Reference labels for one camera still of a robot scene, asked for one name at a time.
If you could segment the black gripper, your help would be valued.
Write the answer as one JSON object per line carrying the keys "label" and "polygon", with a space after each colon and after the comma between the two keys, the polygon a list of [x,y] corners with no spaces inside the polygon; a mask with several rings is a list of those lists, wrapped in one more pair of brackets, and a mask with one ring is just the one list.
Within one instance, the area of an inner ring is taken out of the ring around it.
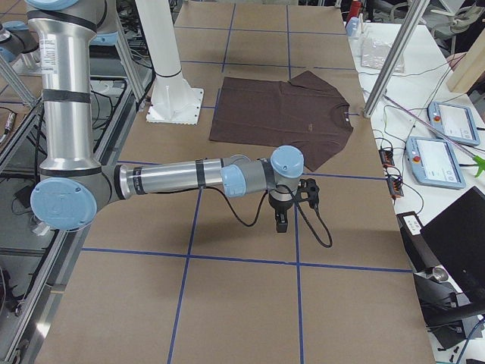
{"label": "black gripper", "polygon": [[269,192],[268,201],[275,211],[277,233],[286,233],[288,229],[287,211],[293,207],[293,198],[289,193],[272,190]]}

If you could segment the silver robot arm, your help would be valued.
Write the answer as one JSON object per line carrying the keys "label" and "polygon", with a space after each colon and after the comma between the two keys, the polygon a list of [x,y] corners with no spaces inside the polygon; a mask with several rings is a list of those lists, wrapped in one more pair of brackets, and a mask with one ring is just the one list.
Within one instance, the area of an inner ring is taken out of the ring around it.
{"label": "silver robot arm", "polygon": [[115,44],[122,33],[113,1],[30,1],[28,22],[39,37],[47,156],[30,204],[53,228],[90,224],[105,206],[135,195],[213,189],[225,198],[262,192],[278,231],[302,188],[304,158],[292,146],[270,158],[243,155],[129,168],[105,166],[93,154],[89,47]]}

